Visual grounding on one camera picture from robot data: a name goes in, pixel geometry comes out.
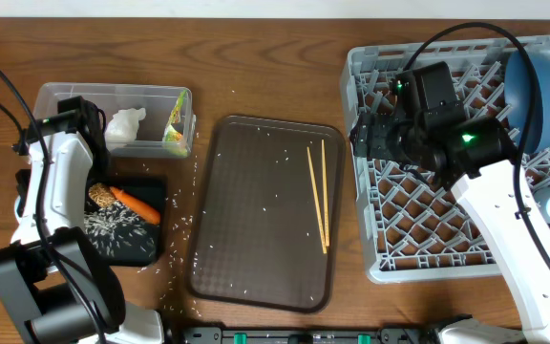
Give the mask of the wooden chopstick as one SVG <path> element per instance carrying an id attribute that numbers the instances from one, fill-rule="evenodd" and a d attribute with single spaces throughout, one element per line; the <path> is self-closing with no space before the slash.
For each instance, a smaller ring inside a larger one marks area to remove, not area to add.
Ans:
<path id="1" fill-rule="evenodd" d="M 316 212 L 316 219 L 317 219 L 317 223 L 318 223 L 319 237 L 320 237 L 320 241 L 321 241 L 321 248 L 322 248 L 323 254 L 327 254 L 328 249 L 327 249 L 327 245 L 326 245 L 326 235 L 325 235 L 325 231 L 324 231 L 324 224 L 323 224 L 321 207 L 320 207 L 319 196 L 318 196 L 318 191 L 317 191 L 317 184 L 316 184 L 316 179 L 315 179 L 313 161 L 312 161 L 312 156 L 311 156 L 311 152 L 310 152 L 309 147 L 307 147 L 307 163 L 308 163 L 309 177 L 310 177 L 313 201 L 314 201 L 315 212 Z"/>
<path id="2" fill-rule="evenodd" d="M 328 173 L 327 173 L 327 160 L 326 160 L 326 145 L 325 141 L 321 141 L 321 156 L 322 156 L 322 182 L 323 182 L 323 203 L 324 203 L 324 232 L 325 232 L 325 244 L 329 247 L 329 224 L 328 224 Z"/>

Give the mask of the blue plate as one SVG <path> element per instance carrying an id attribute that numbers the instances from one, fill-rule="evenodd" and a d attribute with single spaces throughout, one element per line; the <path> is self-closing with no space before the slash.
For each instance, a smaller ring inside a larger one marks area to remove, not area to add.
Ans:
<path id="1" fill-rule="evenodd" d="M 550 146 L 550 57 L 547 54 L 528 54 L 538 77 L 539 104 L 524 148 L 525 154 L 534 154 Z M 504 78 L 504 97 L 511 110 L 508 122 L 511 128 L 522 131 L 530 104 L 529 76 L 518 51 L 507 61 Z"/>

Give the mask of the yellow green snack wrapper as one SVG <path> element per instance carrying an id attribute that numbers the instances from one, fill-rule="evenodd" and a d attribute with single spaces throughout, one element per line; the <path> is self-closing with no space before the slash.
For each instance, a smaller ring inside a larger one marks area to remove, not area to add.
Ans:
<path id="1" fill-rule="evenodd" d="M 182 90 L 180 96 L 176 100 L 173 110 L 167 120 L 164 133 L 162 136 L 163 142 L 179 142 L 183 138 L 184 124 L 181 119 L 181 110 L 187 99 L 187 90 Z"/>

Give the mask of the orange carrot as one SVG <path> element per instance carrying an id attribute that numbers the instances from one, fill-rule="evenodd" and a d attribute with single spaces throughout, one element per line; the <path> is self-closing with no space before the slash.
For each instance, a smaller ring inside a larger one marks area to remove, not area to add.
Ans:
<path id="1" fill-rule="evenodd" d="M 159 225 L 161 222 L 160 213 L 155 210 L 153 207 L 141 201 L 140 199 L 126 193 L 124 190 L 110 186 L 111 193 L 114 197 L 127 206 L 129 209 L 134 211 L 139 217 L 141 217 L 145 222 L 151 225 Z"/>

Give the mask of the white paper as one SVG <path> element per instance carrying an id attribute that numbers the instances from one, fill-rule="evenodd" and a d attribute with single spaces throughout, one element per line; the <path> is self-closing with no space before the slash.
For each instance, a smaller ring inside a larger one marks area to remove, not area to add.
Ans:
<path id="1" fill-rule="evenodd" d="M 127 143 L 137 138 L 139 123 L 146 117 L 144 108 L 119 110 L 106 126 L 105 140 L 110 143 Z"/>

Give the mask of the white rice pile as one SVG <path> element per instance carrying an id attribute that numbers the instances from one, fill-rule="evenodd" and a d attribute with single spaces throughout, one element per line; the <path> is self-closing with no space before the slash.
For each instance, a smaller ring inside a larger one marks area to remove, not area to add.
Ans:
<path id="1" fill-rule="evenodd" d="M 159 226 L 148 224 L 123 204 L 86 212 L 84 228 L 89 241 L 112 265 L 149 265 L 156 255 Z"/>

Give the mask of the brown food scrap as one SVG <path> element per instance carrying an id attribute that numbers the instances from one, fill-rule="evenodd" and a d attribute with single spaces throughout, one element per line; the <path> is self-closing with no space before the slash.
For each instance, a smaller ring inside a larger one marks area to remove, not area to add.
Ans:
<path id="1" fill-rule="evenodd" d="M 89 187 L 90 199 L 100 208 L 107 208 L 116 202 L 116 197 L 110 188 L 103 183 L 95 183 Z"/>

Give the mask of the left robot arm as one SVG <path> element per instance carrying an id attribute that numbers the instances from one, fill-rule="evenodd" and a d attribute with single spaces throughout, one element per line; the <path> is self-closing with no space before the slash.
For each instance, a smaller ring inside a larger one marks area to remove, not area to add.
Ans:
<path id="1" fill-rule="evenodd" d="M 0 248 L 0 301 L 25 343 L 164 343 L 158 312 L 126 301 L 84 233 L 87 181 L 107 168 L 102 112 L 83 97 L 33 119 L 17 151 L 31 161 L 22 214 Z"/>

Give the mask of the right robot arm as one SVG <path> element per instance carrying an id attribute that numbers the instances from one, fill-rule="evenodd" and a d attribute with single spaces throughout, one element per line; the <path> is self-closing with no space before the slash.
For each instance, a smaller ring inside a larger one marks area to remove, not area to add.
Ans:
<path id="1" fill-rule="evenodd" d="M 496 118 L 467 118 L 445 62 L 404 70 L 390 88 L 391 114 L 359 114 L 354 155 L 433 172 L 490 249 L 524 339 L 550 343 L 550 227 L 525 179 L 522 147 Z"/>

